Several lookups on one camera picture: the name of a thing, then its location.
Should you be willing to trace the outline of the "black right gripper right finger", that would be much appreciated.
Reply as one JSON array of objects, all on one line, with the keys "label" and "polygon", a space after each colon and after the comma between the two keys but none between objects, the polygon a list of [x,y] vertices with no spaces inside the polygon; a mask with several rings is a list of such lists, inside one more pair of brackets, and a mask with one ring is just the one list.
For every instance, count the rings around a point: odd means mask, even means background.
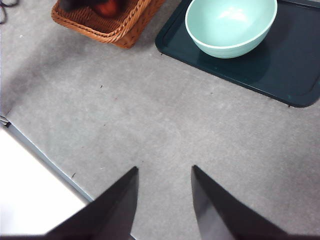
[{"label": "black right gripper right finger", "polygon": [[191,168],[193,208],[203,240],[318,240],[289,234],[252,210],[197,165]]}]

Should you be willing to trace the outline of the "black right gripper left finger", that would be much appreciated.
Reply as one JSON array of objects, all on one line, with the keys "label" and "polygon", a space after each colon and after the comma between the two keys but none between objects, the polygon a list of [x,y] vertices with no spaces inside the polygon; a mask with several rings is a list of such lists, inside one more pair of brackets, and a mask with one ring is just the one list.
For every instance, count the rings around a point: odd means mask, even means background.
[{"label": "black right gripper left finger", "polygon": [[139,188],[134,166],[86,207],[50,230],[53,240],[127,240],[132,230]]}]

